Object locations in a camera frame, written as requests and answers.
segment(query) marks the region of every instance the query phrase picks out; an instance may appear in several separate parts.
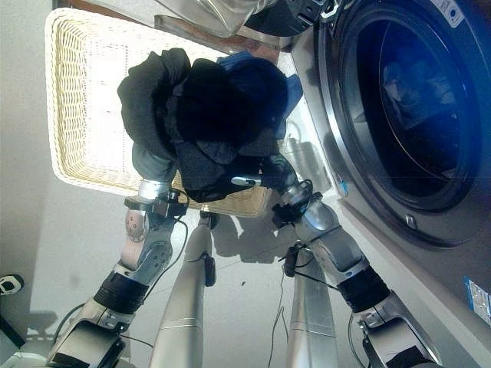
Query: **black cloth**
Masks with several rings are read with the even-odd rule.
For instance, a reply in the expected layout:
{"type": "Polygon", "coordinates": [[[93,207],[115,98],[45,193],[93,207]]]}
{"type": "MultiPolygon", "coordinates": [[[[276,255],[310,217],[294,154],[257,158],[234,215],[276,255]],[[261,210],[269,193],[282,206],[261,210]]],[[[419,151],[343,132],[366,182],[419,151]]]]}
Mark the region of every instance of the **black cloth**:
{"type": "MultiPolygon", "coordinates": [[[[287,96],[280,75],[275,89],[287,96]]],[[[160,56],[152,52],[129,70],[117,92],[130,137],[153,155],[174,161],[184,189],[197,202],[245,189],[230,179],[257,175],[262,159],[278,153],[275,132],[284,123],[285,108],[278,109],[282,114],[277,119],[269,115],[265,121],[257,103],[232,84],[224,67],[206,59],[190,67],[181,49],[160,56]]]]}

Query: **robot forearm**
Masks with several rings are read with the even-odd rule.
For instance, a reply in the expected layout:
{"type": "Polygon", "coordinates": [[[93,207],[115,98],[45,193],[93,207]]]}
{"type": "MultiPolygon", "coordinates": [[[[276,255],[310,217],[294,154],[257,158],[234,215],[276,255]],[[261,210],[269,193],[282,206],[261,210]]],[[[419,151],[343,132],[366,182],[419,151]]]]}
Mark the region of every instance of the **robot forearm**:
{"type": "Polygon", "coordinates": [[[292,223],[298,237],[336,284],[364,330],[365,350],[371,355],[372,366],[392,367],[397,360],[404,360],[404,366],[440,363],[437,349],[424,329],[370,266],[321,196],[302,182],[286,189],[282,198],[285,205],[275,207],[275,223],[292,223]]]}

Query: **blue cloth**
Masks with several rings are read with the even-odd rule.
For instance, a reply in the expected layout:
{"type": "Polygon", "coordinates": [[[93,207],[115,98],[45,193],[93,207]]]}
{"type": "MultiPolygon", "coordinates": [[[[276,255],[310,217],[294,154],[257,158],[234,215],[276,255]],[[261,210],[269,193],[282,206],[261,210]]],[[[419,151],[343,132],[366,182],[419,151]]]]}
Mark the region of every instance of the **blue cloth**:
{"type": "Polygon", "coordinates": [[[277,140],[285,137],[286,118],[302,97],[300,78],[286,77],[271,61],[243,51],[216,62],[223,67],[229,82],[254,106],[255,116],[273,128],[277,140]]]}

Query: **silver cylinder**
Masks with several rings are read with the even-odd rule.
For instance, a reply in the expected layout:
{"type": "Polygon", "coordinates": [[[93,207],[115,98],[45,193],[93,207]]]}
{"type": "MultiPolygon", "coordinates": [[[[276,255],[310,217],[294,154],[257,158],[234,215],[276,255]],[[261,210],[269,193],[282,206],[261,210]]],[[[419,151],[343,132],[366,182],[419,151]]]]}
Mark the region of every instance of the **silver cylinder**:
{"type": "Polygon", "coordinates": [[[203,252],[211,255],[211,231],[198,225],[189,237],[186,257],[177,275],[159,333],[150,368],[201,368],[203,364],[203,252]]]}
{"type": "MultiPolygon", "coordinates": [[[[298,271],[325,280],[314,256],[298,253],[298,271]]],[[[292,318],[290,321],[287,368],[337,368],[336,335],[328,288],[320,282],[295,276],[292,318]]]]}

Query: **laundry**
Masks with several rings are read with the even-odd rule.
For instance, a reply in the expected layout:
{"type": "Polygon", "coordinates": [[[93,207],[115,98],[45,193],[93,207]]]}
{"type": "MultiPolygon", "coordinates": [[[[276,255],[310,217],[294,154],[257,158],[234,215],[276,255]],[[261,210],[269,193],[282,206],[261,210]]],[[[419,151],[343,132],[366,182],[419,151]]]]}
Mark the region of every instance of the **laundry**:
{"type": "Polygon", "coordinates": [[[174,161],[189,196],[209,202],[245,189],[231,178],[257,175],[278,153],[302,87],[296,75],[246,52],[191,67],[174,48],[132,67],[117,92],[133,141],[174,161]]]}

